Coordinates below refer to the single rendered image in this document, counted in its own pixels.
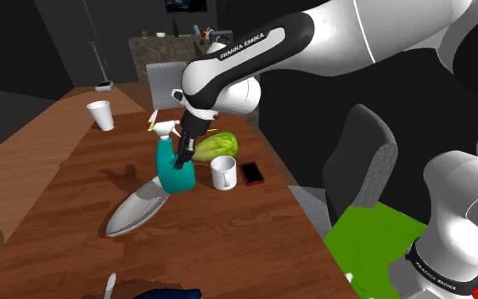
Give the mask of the floor stand white base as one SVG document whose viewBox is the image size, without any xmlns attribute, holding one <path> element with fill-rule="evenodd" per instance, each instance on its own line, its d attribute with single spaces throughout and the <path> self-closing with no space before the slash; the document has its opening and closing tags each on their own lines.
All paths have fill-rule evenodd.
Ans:
<svg viewBox="0 0 478 299">
<path fill-rule="evenodd" d="M 91 42 L 88 42 L 88 44 L 92 47 L 93 49 L 93 52 L 95 54 L 95 57 L 98 61 L 98 65 L 99 65 L 99 68 L 101 70 L 101 74 L 103 76 L 103 81 L 101 81 L 100 83 L 98 83 L 96 86 L 95 86 L 95 91 L 97 93 L 103 93 L 103 92 L 109 92 L 109 91 L 112 91 L 115 84 L 113 81 L 109 80 L 107 75 L 106 75 L 106 71 L 105 71 L 105 68 L 107 67 L 107 64 L 106 64 L 106 60 L 104 59 L 104 57 L 101 55 L 101 52 L 102 52 L 102 47 L 100 45 L 100 41 L 98 39 L 98 34 L 96 32 L 96 29 L 95 29 L 95 26 L 94 26 L 94 23 L 93 23 L 93 19 L 90 15 L 90 12 L 89 12 L 89 9 L 88 9 L 88 6 L 87 6 L 87 2 L 86 0 L 82 0 L 82 4 L 83 4 L 83 7 L 84 7 L 84 10 L 86 12 L 86 16 L 87 16 L 87 19 L 89 21 L 89 25 L 91 27 L 91 30 L 92 30 L 92 33 L 93 33 L 93 37 L 94 37 L 94 40 L 91 41 Z"/>
</svg>

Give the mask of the white paper cup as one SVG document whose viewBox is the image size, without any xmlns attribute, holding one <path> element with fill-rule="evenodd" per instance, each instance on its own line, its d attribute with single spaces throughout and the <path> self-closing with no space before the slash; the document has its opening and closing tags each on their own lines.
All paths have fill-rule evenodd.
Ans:
<svg viewBox="0 0 478 299">
<path fill-rule="evenodd" d="M 94 101 L 87 105 L 87 109 L 103 131 L 110 131 L 115 127 L 108 100 Z"/>
</svg>

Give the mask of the black phone red case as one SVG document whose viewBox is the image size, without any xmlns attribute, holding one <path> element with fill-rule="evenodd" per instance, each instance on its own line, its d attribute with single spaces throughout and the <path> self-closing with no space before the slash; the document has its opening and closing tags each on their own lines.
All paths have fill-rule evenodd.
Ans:
<svg viewBox="0 0 478 299">
<path fill-rule="evenodd" d="M 242 163 L 239 168 L 246 185 L 253 186 L 265 183 L 265 179 L 254 161 Z"/>
</svg>

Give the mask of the silver garden trowel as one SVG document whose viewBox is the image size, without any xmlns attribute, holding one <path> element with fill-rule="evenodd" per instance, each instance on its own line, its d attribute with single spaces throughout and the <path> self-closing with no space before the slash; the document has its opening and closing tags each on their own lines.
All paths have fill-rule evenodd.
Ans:
<svg viewBox="0 0 478 299">
<path fill-rule="evenodd" d="M 152 178 L 133 192 L 113 213 L 106 228 L 106 236 L 113 238 L 139 228 L 163 207 L 168 197 L 160 179 Z"/>
</svg>

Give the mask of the brown wooden table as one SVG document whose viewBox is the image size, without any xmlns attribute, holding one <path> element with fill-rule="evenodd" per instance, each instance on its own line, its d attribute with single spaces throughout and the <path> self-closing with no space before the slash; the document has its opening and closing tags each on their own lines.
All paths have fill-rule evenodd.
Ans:
<svg viewBox="0 0 478 299">
<path fill-rule="evenodd" d="M 0 250 L 0 299 L 133 299 L 154 288 L 202 299 L 358 299 L 247 122 L 222 116 L 238 162 L 266 181 L 214 189 L 208 166 L 129 234 L 109 238 L 120 203 L 155 175 L 157 137 L 146 112 L 92 126 Z"/>
</svg>

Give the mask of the dark blue object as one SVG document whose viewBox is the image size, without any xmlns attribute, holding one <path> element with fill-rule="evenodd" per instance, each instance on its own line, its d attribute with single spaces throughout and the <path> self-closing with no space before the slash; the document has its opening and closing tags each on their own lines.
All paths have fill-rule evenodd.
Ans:
<svg viewBox="0 0 478 299">
<path fill-rule="evenodd" d="M 134 299 L 201 299 L 200 289 L 153 289 L 145 291 Z"/>
</svg>

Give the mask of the stone counter with small items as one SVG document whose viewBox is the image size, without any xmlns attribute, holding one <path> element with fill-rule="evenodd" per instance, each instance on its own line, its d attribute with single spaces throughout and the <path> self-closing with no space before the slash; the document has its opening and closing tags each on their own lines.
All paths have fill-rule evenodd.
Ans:
<svg viewBox="0 0 478 299">
<path fill-rule="evenodd" d="M 208 27 L 205 35 L 165 35 L 158 37 L 132 37 L 128 40 L 138 80 L 143 88 L 149 88 L 146 65 L 165 62 L 187 61 L 207 52 L 211 44 L 212 27 Z"/>
</svg>

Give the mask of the green cabbage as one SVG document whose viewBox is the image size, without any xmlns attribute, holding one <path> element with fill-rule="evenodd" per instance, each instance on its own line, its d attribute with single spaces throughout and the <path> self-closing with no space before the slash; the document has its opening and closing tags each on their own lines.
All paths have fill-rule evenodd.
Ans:
<svg viewBox="0 0 478 299">
<path fill-rule="evenodd" d="M 222 131 L 205 138 L 195 145 L 194 161 L 211 162 L 219 156 L 235 157 L 239 152 L 236 136 L 231 132 Z"/>
</svg>

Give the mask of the dark wall picture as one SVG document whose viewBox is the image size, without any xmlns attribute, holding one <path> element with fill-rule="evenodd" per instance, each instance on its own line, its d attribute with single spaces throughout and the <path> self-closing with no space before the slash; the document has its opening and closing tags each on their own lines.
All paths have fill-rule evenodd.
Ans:
<svg viewBox="0 0 478 299">
<path fill-rule="evenodd" d="M 168 14 L 205 13 L 206 0 L 165 0 Z"/>
</svg>

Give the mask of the light grey chair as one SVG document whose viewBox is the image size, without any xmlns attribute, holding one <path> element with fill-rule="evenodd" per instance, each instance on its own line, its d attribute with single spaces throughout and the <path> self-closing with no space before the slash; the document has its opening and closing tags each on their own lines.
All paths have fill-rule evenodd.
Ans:
<svg viewBox="0 0 478 299">
<path fill-rule="evenodd" d="M 147 64 L 149 88 L 155 110 L 171 109 L 182 105 L 174 99 L 174 89 L 181 89 L 186 61 Z"/>
</svg>

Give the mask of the green robot stand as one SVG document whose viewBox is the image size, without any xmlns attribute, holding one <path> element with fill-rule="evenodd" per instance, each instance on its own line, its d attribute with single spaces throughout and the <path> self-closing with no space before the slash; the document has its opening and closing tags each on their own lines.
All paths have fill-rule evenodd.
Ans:
<svg viewBox="0 0 478 299">
<path fill-rule="evenodd" d="M 324 243 L 360 299 L 401 299 L 391 285 L 388 267 L 402 257 L 426 225 L 378 203 L 368 209 L 350 206 Z"/>
</svg>

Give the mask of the white mug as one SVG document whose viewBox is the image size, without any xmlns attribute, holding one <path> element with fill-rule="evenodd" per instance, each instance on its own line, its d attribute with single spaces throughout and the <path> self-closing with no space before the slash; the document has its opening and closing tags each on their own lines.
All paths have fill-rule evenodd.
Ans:
<svg viewBox="0 0 478 299">
<path fill-rule="evenodd" d="M 237 183 L 237 163 L 232 156 L 218 156 L 211 161 L 213 186 L 218 190 L 233 189 Z"/>
</svg>

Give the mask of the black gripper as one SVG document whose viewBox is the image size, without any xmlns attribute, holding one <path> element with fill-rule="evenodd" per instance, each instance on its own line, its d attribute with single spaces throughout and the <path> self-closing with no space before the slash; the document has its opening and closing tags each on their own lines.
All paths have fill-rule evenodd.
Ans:
<svg viewBox="0 0 478 299">
<path fill-rule="evenodd" d="M 178 142 L 177 160 L 174 164 L 176 169 L 182 169 L 183 165 L 191 161 L 195 153 L 195 138 L 206 134 L 211 124 L 211 120 L 205 120 L 193 115 L 186 110 L 180 121 L 182 134 Z"/>
</svg>

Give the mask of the white slender object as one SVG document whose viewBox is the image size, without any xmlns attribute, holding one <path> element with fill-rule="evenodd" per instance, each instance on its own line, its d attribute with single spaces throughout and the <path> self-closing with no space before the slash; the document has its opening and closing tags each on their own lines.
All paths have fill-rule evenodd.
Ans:
<svg viewBox="0 0 478 299">
<path fill-rule="evenodd" d="M 112 292 L 113 292 L 113 289 L 114 289 L 114 286 L 115 286 L 115 282 L 116 282 L 116 273 L 112 273 L 109 276 L 107 284 L 106 284 L 106 288 L 105 288 L 105 292 L 104 292 L 104 299 L 110 299 L 111 298 L 111 295 L 112 295 Z"/>
</svg>

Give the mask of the dark grey chair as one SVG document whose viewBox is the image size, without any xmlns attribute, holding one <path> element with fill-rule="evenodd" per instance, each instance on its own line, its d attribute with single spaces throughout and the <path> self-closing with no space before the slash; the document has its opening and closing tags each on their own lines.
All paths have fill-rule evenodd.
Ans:
<svg viewBox="0 0 478 299">
<path fill-rule="evenodd" d="M 363 104 L 351 108 L 332 155 L 322 170 L 322 188 L 289 189 L 321 238 L 350 206 L 373 209 L 398 157 L 394 134 Z"/>
</svg>

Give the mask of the teal spray bottle white head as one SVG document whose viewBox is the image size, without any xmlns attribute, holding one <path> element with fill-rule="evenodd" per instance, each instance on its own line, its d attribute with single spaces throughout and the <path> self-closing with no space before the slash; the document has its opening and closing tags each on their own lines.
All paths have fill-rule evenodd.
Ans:
<svg viewBox="0 0 478 299">
<path fill-rule="evenodd" d="M 176 130 L 179 123 L 180 121 L 152 121 L 149 126 L 149 129 L 159 136 L 155 151 L 155 167 L 160 184 L 168 194 L 190 191 L 196 184 L 192 161 L 184 163 L 181 169 L 175 168 L 177 154 L 173 149 L 170 133 L 179 136 Z"/>
</svg>

